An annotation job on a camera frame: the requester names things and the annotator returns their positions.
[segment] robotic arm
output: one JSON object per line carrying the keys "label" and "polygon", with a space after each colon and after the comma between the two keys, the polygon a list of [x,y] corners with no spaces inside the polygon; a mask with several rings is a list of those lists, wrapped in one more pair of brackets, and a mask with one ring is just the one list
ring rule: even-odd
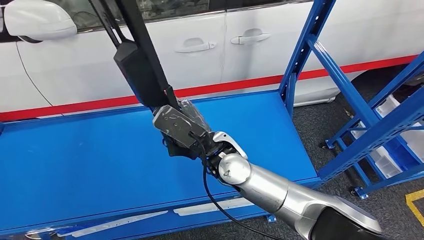
{"label": "robotic arm", "polygon": [[153,113],[153,125],[178,145],[200,153],[202,164],[211,175],[283,220],[305,240],[386,239],[381,236],[377,220],[361,208],[250,163],[231,136],[222,131],[208,131],[194,105],[188,100],[183,105],[191,114],[187,116],[165,105]]}
{"label": "robotic arm", "polygon": [[140,103],[152,111],[153,125],[161,131],[169,155],[201,159],[205,190],[227,217],[235,221],[213,199],[206,173],[276,215],[305,240],[385,239],[380,235],[377,220],[352,203],[303,187],[248,162],[247,154],[234,139],[225,132],[211,131],[190,101],[177,99],[136,0],[115,0],[133,40],[124,36],[105,0],[89,1],[116,46],[116,64]]}

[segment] gray carpet floor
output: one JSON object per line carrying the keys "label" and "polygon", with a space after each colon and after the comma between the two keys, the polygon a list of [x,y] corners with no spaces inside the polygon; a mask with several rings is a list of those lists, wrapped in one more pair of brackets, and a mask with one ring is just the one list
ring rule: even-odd
{"label": "gray carpet floor", "polygon": [[[353,84],[368,101],[381,90],[402,67],[377,69],[362,74]],[[349,120],[352,113],[344,97],[339,94],[332,103],[296,107],[293,122],[305,149],[316,169],[334,158],[334,153],[321,149],[319,143],[330,138]],[[360,200],[352,196],[348,188],[360,185],[354,171],[347,171],[332,179],[320,191],[338,195],[355,203],[374,215],[380,222],[384,235],[394,240],[423,240],[424,227],[413,215],[405,202],[405,195],[424,189],[424,178],[389,186]],[[414,202],[424,214],[424,199]],[[301,238],[283,222],[268,223],[265,217],[242,221],[244,224],[286,240]],[[196,228],[192,230],[144,238],[147,240],[266,240],[268,238],[244,229],[233,222]]]}

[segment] white plastic bin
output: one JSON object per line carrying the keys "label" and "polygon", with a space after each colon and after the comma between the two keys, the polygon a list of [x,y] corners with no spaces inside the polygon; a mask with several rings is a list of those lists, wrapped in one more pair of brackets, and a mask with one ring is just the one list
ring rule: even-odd
{"label": "white plastic bin", "polygon": [[[400,103],[392,95],[389,95],[386,101],[378,106],[376,110],[384,118],[399,105]],[[417,122],[413,126],[419,127],[422,124]],[[402,132],[400,136],[405,140],[412,152],[424,163],[424,130],[408,130]]]}
{"label": "white plastic bin", "polygon": [[[365,125],[362,121],[360,121],[357,127],[364,128]],[[365,133],[365,130],[353,130],[351,133],[355,139],[358,139]],[[389,152],[383,146],[372,151],[369,156],[372,160],[374,160],[375,165],[386,178],[393,177],[394,175],[402,172],[401,168],[396,164]]]}

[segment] blue metal frame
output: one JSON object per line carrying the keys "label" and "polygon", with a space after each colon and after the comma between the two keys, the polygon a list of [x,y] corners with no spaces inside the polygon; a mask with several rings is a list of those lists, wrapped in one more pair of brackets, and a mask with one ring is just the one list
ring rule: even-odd
{"label": "blue metal frame", "polygon": [[[369,101],[368,106],[372,109],[378,107],[386,98],[398,89],[403,83],[413,77],[424,68],[424,51],[406,66],[389,84],[387,84],[375,97]],[[336,139],[343,137],[352,126],[356,126],[360,118],[358,115],[349,120],[332,138],[326,140],[330,149],[334,148]]]}
{"label": "blue metal frame", "polygon": [[[367,193],[369,191],[380,188],[381,186],[397,183],[414,174],[415,177],[418,177],[416,172],[408,171],[409,173],[403,173],[399,176],[395,176],[394,178],[391,177],[390,182],[386,182],[387,179],[374,164],[374,161],[371,159],[369,154],[381,145],[386,146],[386,144],[387,146],[397,147],[396,149],[406,153],[408,152],[408,148],[405,147],[406,144],[400,140],[398,135],[408,129],[424,129],[424,127],[421,126],[412,126],[424,116],[424,106],[420,105],[420,103],[424,101],[423,89],[420,89],[383,119],[381,119],[380,115],[374,110],[394,90],[413,77],[417,71],[424,69],[424,52],[413,60],[410,65],[408,65],[398,74],[398,76],[394,78],[394,80],[392,80],[369,103],[367,103],[342,72],[340,67],[328,54],[324,46],[318,41],[319,34],[323,29],[334,3],[335,0],[315,0],[313,2],[312,8],[306,19],[306,23],[297,41],[278,91],[284,101],[289,115],[292,116],[295,83],[299,78],[309,54],[311,51],[314,52],[321,64],[328,71],[329,76],[334,80],[340,91],[345,96],[347,102],[356,112],[356,116],[352,118],[342,129],[340,129],[334,137],[325,140],[330,149],[334,148],[334,143],[338,143],[343,151],[336,156],[335,159],[331,160],[326,166],[318,171],[318,175],[322,181],[314,187],[317,188],[349,167],[354,167],[367,186],[365,189],[361,187],[356,189],[358,195],[364,199],[368,197]],[[363,121],[365,127],[356,127],[359,121]],[[342,137],[347,133],[351,135],[351,131],[366,132],[359,139],[356,139],[351,145],[346,146]],[[358,162],[364,158],[370,163],[371,167],[380,179],[380,182],[373,184],[362,170]],[[415,166],[416,163],[414,163],[415,161],[413,159],[409,158],[408,161],[405,161],[406,165],[409,165],[410,167]]]}
{"label": "blue metal frame", "polygon": [[311,48],[307,43],[309,35],[319,36],[336,0],[315,0],[307,16],[306,23],[294,48],[293,55],[278,87],[288,114],[293,116],[295,85],[308,60]]}
{"label": "blue metal frame", "polygon": [[412,181],[412,180],[415,180],[415,179],[420,179],[422,177],[424,177],[424,173],[420,172],[420,173],[414,174],[412,176],[406,177],[402,180],[399,180],[395,183],[389,183],[387,186],[393,186],[393,185],[396,185],[396,184],[405,183],[405,182]]}
{"label": "blue metal frame", "polygon": [[268,223],[274,223],[277,221],[277,218],[274,215],[266,215],[266,220],[268,221]]}
{"label": "blue metal frame", "polygon": [[[342,173],[353,164],[366,157],[373,150],[395,138],[401,132],[407,130],[414,123],[424,117],[424,88],[419,89],[412,96],[407,98],[399,107],[395,108],[387,116],[379,121],[379,123],[371,127],[360,138],[355,140],[349,147],[338,154],[326,166],[318,171],[321,177],[322,185]],[[390,182],[395,183],[401,179],[394,177],[389,178]]]}

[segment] metal bracket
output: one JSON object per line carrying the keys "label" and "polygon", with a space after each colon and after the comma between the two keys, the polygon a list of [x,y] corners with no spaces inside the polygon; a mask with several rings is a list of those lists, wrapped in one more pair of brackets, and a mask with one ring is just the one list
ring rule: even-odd
{"label": "metal bracket", "polygon": [[363,188],[358,186],[355,187],[356,194],[360,197],[361,200],[367,199],[369,196],[363,191]]}
{"label": "metal bracket", "polygon": [[215,135],[213,135],[213,141],[215,143],[227,142],[231,144],[244,159],[248,159],[248,155],[245,153],[245,151],[243,151],[240,145],[227,133],[223,131],[217,131]]}
{"label": "metal bracket", "polygon": [[334,149],[334,144],[329,142],[328,139],[325,140],[325,143],[326,143],[328,149]]}
{"label": "metal bracket", "polygon": [[274,215],[266,215],[266,220],[268,221],[268,223],[277,222],[277,218]]}
{"label": "metal bracket", "polygon": [[186,148],[196,142],[190,132],[197,136],[206,132],[203,127],[170,105],[160,107],[153,118],[153,125]]}

